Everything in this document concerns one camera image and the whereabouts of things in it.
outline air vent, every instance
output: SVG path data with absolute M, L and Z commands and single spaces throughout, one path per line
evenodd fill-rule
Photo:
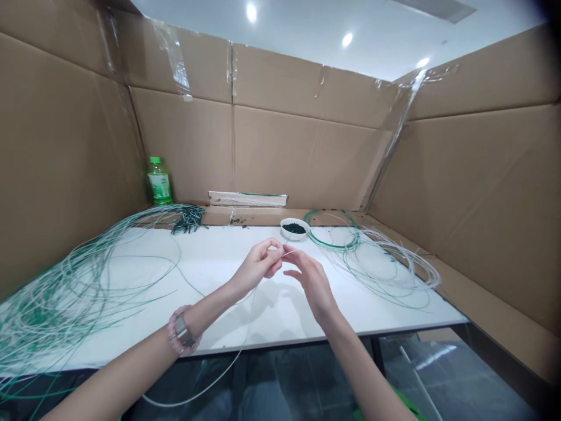
M 458 23 L 477 9 L 456 0 L 392 0 L 423 15 Z

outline ceiling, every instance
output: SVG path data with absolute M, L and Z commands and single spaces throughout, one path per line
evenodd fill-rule
M 462 2 L 477 11 L 453 24 L 391 0 L 133 0 L 153 19 L 389 81 L 546 21 L 531 0 Z

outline pink beaded bracelet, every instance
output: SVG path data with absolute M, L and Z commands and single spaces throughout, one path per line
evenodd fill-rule
M 186 305 L 186 306 L 179 307 L 171 315 L 168 322 L 169 342 L 171 343 L 171 347 L 175 350 L 175 352 L 178 353 L 180 357 L 186 357 L 194 353 L 196 349 L 199 347 L 200 338 L 202 337 L 202 335 L 200 335 L 199 338 L 197 339 L 197 342 L 194 343 L 192 347 L 185 347 L 181 342 L 179 342 L 179 339 L 177 338 L 177 332 L 175 331 L 175 321 L 177 320 L 178 317 L 181 317 L 181 314 L 183 314 L 183 312 L 187 310 L 189 307 L 192 306 Z

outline ceiling light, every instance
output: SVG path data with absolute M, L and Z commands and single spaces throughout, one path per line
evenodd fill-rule
M 249 3 L 245 12 L 247 13 L 247 19 L 249 19 L 251 23 L 254 23 L 257 20 L 257 9 L 255 8 L 255 5 Z
M 351 41 L 352 41 L 352 33 L 349 32 L 347 35 L 343 37 L 343 47 L 348 47 Z
M 424 59 L 422 59 L 421 61 L 419 61 L 417 63 L 417 68 L 425 67 L 428 64 L 429 61 L 431 61 L 431 59 L 428 58 L 428 57 L 425 57 Z

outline watch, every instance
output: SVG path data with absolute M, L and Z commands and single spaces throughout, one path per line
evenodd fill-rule
M 175 319 L 175 335 L 179 342 L 186 348 L 191 348 L 196 344 L 197 338 L 193 337 L 192 333 L 183 320 L 183 313 L 178 315 Z

